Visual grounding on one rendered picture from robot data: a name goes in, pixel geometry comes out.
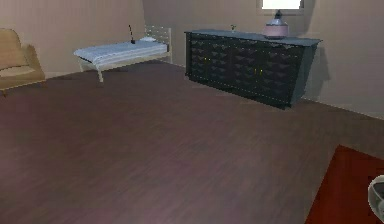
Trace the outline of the grey round vessel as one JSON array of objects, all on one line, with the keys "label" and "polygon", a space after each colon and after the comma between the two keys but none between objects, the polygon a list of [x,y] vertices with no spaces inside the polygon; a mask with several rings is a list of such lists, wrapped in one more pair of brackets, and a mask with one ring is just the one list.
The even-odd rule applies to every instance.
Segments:
[{"label": "grey round vessel", "polygon": [[368,204],[375,216],[384,223],[384,175],[377,176],[369,184]]}]

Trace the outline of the black sideboard cabinet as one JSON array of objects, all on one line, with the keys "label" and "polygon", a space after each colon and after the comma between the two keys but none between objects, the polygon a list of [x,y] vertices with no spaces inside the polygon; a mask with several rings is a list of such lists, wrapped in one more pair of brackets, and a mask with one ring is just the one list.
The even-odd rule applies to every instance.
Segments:
[{"label": "black sideboard cabinet", "polygon": [[305,94],[318,39],[267,39],[261,34],[187,31],[189,80],[285,109]]}]

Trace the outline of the white bed with blue blanket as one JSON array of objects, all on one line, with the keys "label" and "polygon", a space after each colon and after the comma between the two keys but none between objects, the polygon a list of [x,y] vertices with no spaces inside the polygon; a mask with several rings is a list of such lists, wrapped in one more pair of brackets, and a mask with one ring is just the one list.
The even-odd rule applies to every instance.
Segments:
[{"label": "white bed with blue blanket", "polygon": [[153,37],[156,41],[146,42],[134,38],[135,44],[128,41],[91,46],[75,50],[74,55],[78,57],[81,71],[97,71],[100,83],[104,82],[103,71],[161,58],[168,58],[173,62],[171,28],[146,25],[143,37]]}]

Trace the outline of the pink and grey table lamp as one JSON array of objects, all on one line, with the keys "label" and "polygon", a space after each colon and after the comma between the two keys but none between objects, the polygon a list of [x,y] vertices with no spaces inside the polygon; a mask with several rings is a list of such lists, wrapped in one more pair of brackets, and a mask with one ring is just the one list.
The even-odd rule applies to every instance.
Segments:
[{"label": "pink and grey table lamp", "polygon": [[303,0],[262,0],[261,10],[273,13],[262,35],[267,39],[284,39],[289,35],[289,25],[283,17],[288,15],[300,15],[304,10]]}]

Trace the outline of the red table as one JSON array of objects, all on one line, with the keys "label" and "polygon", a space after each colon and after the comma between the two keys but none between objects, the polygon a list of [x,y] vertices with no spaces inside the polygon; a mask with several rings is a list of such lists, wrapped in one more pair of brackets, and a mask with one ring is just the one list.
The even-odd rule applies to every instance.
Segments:
[{"label": "red table", "polygon": [[384,159],[339,145],[304,224],[384,224],[368,203],[368,187]]}]

